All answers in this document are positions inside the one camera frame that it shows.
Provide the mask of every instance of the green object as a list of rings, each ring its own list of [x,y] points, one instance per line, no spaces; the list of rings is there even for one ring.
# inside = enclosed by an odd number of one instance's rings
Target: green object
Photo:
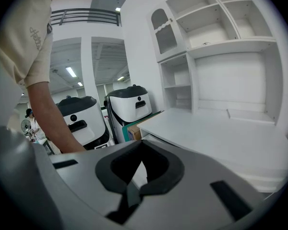
[[[149,115],[148,117],[146,117],[146,119],[148,119],[148,118],[150,118],[150,117],[153,117],[153,116],[156,116],[156,115],[159,114],[159,113],[161,113],[161,111],[160,111],[160,112],[157,112],[157,113],[155,113],[155,114]],[[137,124],[137,123],[140,123],[140,122],[142,122],[142,121],[144,121],[144,120],[146,120],[146,119],[140,119],[140,120],[138,120],[138,121],[135,121],[135,122],[133,122],[133,123],[131,123],[131,124],[128,124],[128,125],[124,126],[123,128],[121,128],[122,131],[123,131],[123,135],[124,135],[125,141],[130,141],[127,128],[130,127],[130,126],[132,126],[132,125],[135,125],[135,124]]]

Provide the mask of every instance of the white countertop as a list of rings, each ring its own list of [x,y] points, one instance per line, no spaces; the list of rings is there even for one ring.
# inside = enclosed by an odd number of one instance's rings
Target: white countertop
[[[45,139],[41,139],[41,140],[37,140],[37,143],[43,145],[46,142],[47,138]]]
[[[199,109],[192,115],[190,110],[172,108],[138,127],[216,159],[261,191],[271,191],[268,185],[288,175],[288,140],[271,124],[230,119],[221,110]]]

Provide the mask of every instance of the fluorescent light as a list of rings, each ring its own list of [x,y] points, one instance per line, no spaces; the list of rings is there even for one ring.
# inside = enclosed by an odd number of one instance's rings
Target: fluorescent light
[[[73,78],[77,77],[71,67],[67,67],[66,70],[69,72],[69,74],[71,74]]]

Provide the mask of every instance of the cabinet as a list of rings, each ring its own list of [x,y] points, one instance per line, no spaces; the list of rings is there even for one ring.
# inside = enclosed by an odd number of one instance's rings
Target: cabinet
[[[149,20],[166,109],[227,110],[230,119],[277,122],[280,55],[252,0],[167,0]]]

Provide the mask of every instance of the balcony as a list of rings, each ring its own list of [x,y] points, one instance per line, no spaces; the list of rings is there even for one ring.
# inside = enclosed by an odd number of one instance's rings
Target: balcony
[[[106,23],[121,26],[120,13],[115,11],[77,8],[52,12],[52,26],[75,22]]]

